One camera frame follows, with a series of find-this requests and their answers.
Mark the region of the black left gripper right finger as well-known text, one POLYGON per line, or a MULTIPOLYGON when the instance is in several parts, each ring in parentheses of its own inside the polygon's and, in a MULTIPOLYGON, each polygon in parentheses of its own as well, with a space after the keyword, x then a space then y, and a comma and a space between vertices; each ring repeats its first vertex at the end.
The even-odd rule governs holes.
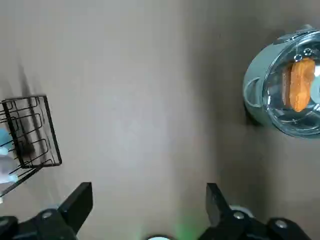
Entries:
POLYGON ((242 209, 232 209, 216 183, 206 185, 206 212, 210 227, 201 240, 309 240, 294 221, 273 217, 262 223, 242 209))

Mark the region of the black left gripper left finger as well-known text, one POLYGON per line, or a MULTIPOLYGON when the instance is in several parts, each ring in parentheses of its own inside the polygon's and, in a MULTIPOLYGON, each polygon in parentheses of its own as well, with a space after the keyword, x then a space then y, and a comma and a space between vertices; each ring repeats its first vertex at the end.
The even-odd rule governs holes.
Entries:
POLYGON ((15 216, 0 217, 2 240, 76 240, 93 209, 91 182, 82 182, 59 206, 20 222, 15 216))

